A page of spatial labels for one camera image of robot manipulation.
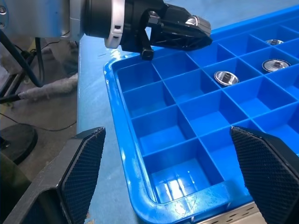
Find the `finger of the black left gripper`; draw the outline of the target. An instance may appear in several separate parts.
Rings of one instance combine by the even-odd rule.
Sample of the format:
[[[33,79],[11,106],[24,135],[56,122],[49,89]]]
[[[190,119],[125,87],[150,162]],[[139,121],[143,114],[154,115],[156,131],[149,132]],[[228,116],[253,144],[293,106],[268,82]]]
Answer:
[[[199,25],[199,17],[191,15],[185,8],[164,3],[162,9],[162,23],[164,25],[183,23]]]
[[[193,51],[211,45],[212,38],[197,26],[160,22],[151,28],[150,44],[169,49]]]

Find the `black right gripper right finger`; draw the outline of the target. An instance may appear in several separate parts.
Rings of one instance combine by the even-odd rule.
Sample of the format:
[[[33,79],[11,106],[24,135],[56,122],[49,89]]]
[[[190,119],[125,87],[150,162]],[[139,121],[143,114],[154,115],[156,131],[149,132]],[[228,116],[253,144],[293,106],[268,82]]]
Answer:
[[[299,156],[280,138],[232,126],[245,187],[267,224],[299,224]]]

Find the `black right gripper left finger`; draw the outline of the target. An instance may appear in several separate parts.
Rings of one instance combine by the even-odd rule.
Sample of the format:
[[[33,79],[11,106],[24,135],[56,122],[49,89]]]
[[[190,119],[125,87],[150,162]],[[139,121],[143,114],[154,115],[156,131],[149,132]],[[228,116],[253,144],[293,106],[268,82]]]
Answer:
[[[106,130],[70,138],[19,196],[3,224],[84,224],[93,197]]]

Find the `perforated steel tray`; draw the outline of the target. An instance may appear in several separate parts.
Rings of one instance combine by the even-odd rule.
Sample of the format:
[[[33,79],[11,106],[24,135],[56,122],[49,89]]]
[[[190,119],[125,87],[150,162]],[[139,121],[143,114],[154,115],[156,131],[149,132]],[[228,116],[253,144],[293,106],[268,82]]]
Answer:
[[[257,205],[250,202],[234,210],[193,224],[267,224]]]

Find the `blue plastic compartment tray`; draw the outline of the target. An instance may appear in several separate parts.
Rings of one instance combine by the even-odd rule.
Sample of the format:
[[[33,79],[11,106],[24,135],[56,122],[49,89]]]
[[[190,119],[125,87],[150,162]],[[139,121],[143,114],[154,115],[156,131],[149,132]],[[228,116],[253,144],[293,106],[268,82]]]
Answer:
[[[131,54],[104,67],[129,198],[146,223],[200,222],[252,202],[231,126],[277,136],[299,156],[299,2],[216,29],[212,39],[203,49],[156,49],[151,61]],[[291,66],[262,72],[268,59]],[[217,71],[239,83],[217,83]]]

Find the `black round stand base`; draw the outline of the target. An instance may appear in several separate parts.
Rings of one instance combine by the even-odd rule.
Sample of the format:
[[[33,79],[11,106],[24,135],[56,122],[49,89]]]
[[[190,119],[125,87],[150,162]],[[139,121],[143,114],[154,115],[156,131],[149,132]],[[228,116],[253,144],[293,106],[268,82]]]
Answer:
[[[15,164],[20,164],[36,146],[35,128],[16,124],[0,130],[0,152]]]

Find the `grey foam wrapped bar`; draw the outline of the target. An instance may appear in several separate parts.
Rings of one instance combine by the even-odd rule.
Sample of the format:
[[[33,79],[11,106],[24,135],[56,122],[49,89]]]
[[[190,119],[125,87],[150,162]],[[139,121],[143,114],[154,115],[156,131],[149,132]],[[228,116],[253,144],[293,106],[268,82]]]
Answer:
[[[34,87],[26,91],[20,92],[17,96],[20,99],[38,100],[40,98],[50,99],[52,96],[69,94],[77,88],[78,73],[71,77],[62,78],[43,87]]]

